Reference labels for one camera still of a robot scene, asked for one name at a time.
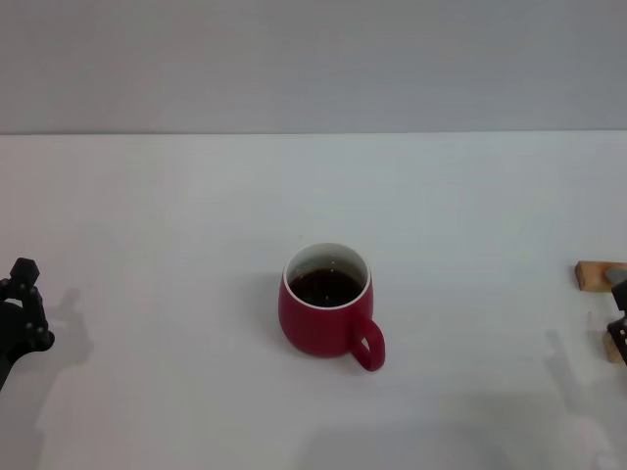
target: red mug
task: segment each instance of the red mug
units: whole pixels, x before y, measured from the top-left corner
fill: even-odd
[[[290,284],[320,269],[337,268],[359,281],[358,296],[343,305],[323,307],[299,299]],[[372,275],[354,250],[335,243],[303,248],[285,265],[278,298],[278,318],[287,339],[304,353],[336,357],[352,353],[365,370],[375,371],[385,361],[385,342],[372,321]]]

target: gray wall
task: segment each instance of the gray wall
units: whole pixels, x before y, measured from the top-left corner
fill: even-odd
[[[2,0],[0,132],[627,128],[625,0]]]

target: white table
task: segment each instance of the white table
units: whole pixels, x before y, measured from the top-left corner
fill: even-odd
[[[608,469],[627,368],[578,259],[627,259],[627,132],[0,138],[0,270],[57,343],[0,394],[11,470]],[[374,274],[388,355],[295,351],[279,274]]]

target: mug rim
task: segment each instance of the mug rim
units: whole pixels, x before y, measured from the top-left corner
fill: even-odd
[[[363,285],[363,289],[358,296],[356,296],[354,299],[352,299],[350,302],[346,304],[341,304],[337,306],[318,306],[318,305],[308,304],[307,302],[299,299],[298,296],[296,296],[292,292],[292,289],[290,288],[290,284],[287,282],[287,268],[290,267],[290,264],[292,263],[294,258],[298,256],[300,253],[302,253],[303,251],[309,250],[313,247],[318,247],[320,245],[332,245],[335,247],[340,247],[346,250],[350,250],[351,252],[355,253],[360,258],[360,260],[363,262],[363,265],[365,266],[366,280],[365,280],[365,284]],[[310,245],[306,245],[305,247],[301,248],[298,252],[296,252],[291,258],[289,258],[287,262],[285,263],[285,267],[283,268],[283,285],[287,289],[287,292],[289,292],[290,296],[292,296],[292,299],[296,300],[300,304],[303,304],[304,306],[307,306],[309,308],[313,308],[316,310],[339,310],[342,308],[346,308],[347,306],[352,306],[353,304],[356,304],[363,297],[363,295],[366,293],[366,291],[370,287],[371,277],[372,276],[370,275],[370,266],[365,260],[365,258],[360,254],[360,252],[358,252],[357,250],[347,245],[343,245],[341,243],[333,243],[333,242],[312,243]]]

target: dark liquid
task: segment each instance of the dark liquid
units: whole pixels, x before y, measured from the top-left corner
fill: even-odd
[[[356,299],[363,286],[337,269],[319,269],[294,279],[290,289],[312,306],[342,306]]]

